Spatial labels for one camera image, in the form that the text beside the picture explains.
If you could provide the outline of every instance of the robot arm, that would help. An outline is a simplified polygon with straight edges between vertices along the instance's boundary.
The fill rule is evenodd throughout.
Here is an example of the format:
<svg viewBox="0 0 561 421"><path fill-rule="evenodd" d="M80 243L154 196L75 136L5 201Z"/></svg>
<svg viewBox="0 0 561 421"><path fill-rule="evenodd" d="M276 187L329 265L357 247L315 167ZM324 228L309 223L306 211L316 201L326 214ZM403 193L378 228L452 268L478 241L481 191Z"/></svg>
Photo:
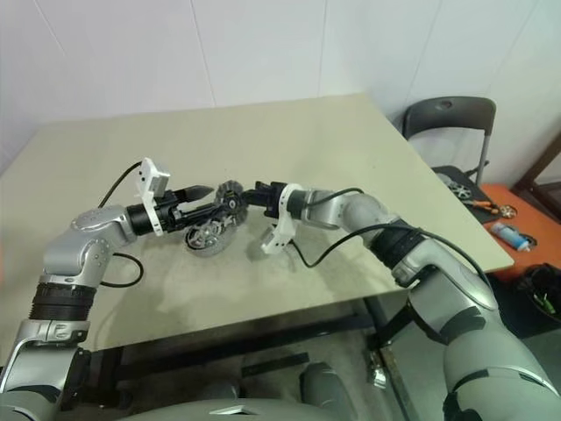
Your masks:
<svg viewBox="0 0 561 421"><path fill-rule="evenodd" d="M165 190L168 177L146 159L139 176L141 204L89 210L47 246L30 316L0 376L0 420L47 421L76 396L90 359L79 344L88 336L89 309L116 250L149 232L173 232L243 211L227 200L229 192L220 201L181 210L182 203L213 189Z"/></svg>
<svg viewBox="0 0 561 421"><path fill-rule="evenodd" d="M278 253L299 223L359 232L365 247L392 270L408 293L408 310L430 339L446 345L444 376L450 420L557 419L561 400L526 346L502 324L493 292L433 239L413 229L368 229L408 224L374 197L257 183L249 204L278 218L264 237L265 253Z"/></svg>

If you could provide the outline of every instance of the table leg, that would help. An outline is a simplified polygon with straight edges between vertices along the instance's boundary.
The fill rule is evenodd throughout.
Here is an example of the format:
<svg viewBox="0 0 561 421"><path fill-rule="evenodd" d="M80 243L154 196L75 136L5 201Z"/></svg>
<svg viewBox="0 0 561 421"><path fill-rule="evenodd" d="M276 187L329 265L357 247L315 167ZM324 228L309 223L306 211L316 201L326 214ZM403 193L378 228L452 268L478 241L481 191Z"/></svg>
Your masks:
<svg viewBox="0 0 561 421"><path fill-rule="evenodd" d="M373 321L369 314L345 316L334 320L270 332L255 338L237 339L203 349L195 349L157 359L141 360L121 365L117 369L117 378L118 380L137 379L145 375L207 364L214 360L221 360L245 353L255 353L332 333L368 329L371 327L373 327Z"/></svg>
<svg viewBox="0 0 561 421"><path fill-rule="evenodd" d="M123 357L122 346L103 350L102 363L95 387L87 387L82 393L82 401L98 404L101 408L124 408L130 403L130 396L117 390L117 369Z"/></svg>
<svg viewBox="0 0 561 421"><path fill-rule="evenodd" d="M411 317L410 309L407 305L404 305L389 322L383 325L380 329L377 329L376 333L372 335L369 340L371 348L376 349L384 346L395 336L397 332L412 321L413 318Z"/></svg>

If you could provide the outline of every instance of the table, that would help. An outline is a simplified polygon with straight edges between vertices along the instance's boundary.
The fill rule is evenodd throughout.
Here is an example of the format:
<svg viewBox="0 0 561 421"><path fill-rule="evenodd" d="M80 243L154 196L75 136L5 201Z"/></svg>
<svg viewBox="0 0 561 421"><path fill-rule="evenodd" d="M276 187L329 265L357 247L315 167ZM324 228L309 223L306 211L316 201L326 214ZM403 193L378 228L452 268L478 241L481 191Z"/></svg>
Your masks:
<svg viewBox="0 0 561 421"><path fill-rule="evenodd" d="M0 360L28 315L47 242L145 156L167 166L171 189L230 179L246 188L257 180L358 186L410 224L463 247L484 270L512 264L363 95L54 123L0 178ZM138 203L134 195L133 180L126 180L110 202ZM180 232L146 236L124 250L145 263L146 278L134 288L97 291L84 347L129 345L397 289L359 239L312 270L291 249L259 255L259 237L271 223L261 212L250 210L233 244L210 259L187 253ZM305 227L297 238L311 260L342 235ZM115 258L105 280L134 275L131 263Z"/></svg>

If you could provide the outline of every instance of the gear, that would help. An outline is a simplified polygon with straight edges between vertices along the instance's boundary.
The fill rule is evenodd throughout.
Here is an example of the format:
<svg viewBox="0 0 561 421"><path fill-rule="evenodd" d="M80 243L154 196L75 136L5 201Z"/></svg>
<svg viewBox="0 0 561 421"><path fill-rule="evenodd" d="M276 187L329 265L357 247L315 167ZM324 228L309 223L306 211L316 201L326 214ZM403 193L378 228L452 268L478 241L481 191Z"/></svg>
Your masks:
<svg viewBox="0 0 561 421"><path fill-rule="evenodd" d="M185 244L198 257L210 257L222 252L234 239L236 226L231 218L211 219L187 229Z"/></svg>
<svg viewBox="0 0 561 421"><path fill-rule="evenodd" d="M506 219L512 219L518 215L518 210L510 204L503 204L502 206L499 206L499 210L501 211L501 216Z"/></svg>
<svg viewBox="0 0 561 421"><path fill-rule="evenodd" d="M226 205L228 214L234 217L234 223L241 225L247 218L247 203L242 199L244 187L234 180L218 186L215 204Z"/></svg>
<svg viewBox="0 0 561 421"><path fill-rule="evenodd" d="M453 182L453 184L449 185L448 188L460 200L466 200L472 197L472 191L463 184Z"/></svg>

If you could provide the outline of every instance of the white wall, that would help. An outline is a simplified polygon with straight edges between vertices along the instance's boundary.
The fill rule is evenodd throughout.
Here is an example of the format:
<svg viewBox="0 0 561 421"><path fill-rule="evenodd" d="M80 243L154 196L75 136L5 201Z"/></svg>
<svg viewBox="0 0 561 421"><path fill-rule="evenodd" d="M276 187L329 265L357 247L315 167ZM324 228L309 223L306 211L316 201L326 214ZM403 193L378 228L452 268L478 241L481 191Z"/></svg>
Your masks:
<svg viewBox="0 0 561 421"><path fill-rule="evenodd" d="M366 91L393 121L491 97L486 179L512 183L561 129L559 22L558 0L0 0L0 170L54 119ZM414 141L430 164L475 164L478 136L440 134Z"/></svg>

